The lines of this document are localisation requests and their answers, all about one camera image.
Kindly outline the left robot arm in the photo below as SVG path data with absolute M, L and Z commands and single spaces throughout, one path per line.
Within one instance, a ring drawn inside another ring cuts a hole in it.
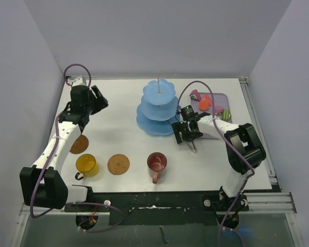
M 55 133 L 47 147 L 31 167 L 20 172 L 24 203 L 30 207 L 61 209 L 76 203 L 82 211 L 90 211 L 95 199 L 85 186 L 66 185 L 60 170 L 72 145 L 82 134 L 90 116 L 108 106 L 97 86 L 73 86 L 71 100 L 55 120 Z

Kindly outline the metal tongs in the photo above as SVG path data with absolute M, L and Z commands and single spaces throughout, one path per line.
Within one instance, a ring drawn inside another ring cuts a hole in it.
M 197 153 L 197 148 L 196 148 L 193 140 L 190 141 L 190 142 L 186 141 L 185 143 L 192 153 Z

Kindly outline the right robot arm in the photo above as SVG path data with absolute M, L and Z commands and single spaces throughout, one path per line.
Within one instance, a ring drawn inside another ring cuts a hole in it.
M 191 105 L 179 108 L 177 114 L 182 120 L 171 126 L 178 144 L 193 142 L 205 134 L 225 143 L 231 170 L 220 189 L 219 204 L 222 209 L 231 210 L 237 205 L 237 196 L 243 192 L 248 179 L 255 175 L 255 169 L 266 159 L 254 126 L 250 123 L 229 123 L 207 112 L 199 114 Z

